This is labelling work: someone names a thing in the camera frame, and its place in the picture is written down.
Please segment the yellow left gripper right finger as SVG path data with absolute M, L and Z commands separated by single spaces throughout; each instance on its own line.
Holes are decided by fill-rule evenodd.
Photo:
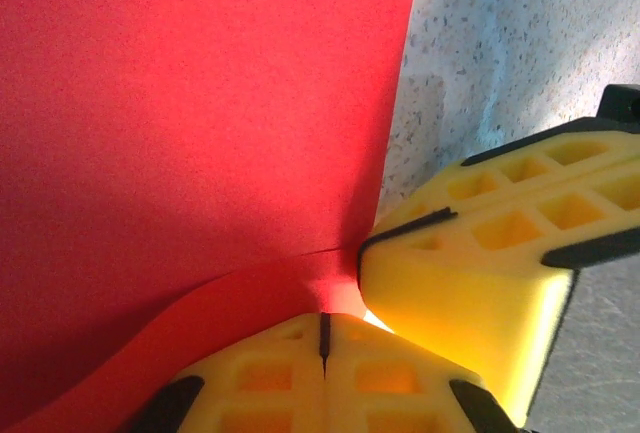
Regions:
M 322 316 L 326 433 L 522 433 L 474 372 L 346 314 Z

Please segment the red paper sheet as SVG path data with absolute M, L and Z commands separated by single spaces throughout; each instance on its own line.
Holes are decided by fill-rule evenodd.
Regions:
M 412 0 L 0 0 L 0 433 L 362 315 Z

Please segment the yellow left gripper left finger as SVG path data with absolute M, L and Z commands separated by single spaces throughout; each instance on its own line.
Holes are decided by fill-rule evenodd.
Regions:
M 303 314 L 203 358 L 126 433 L 326 433 L 328 316 Z

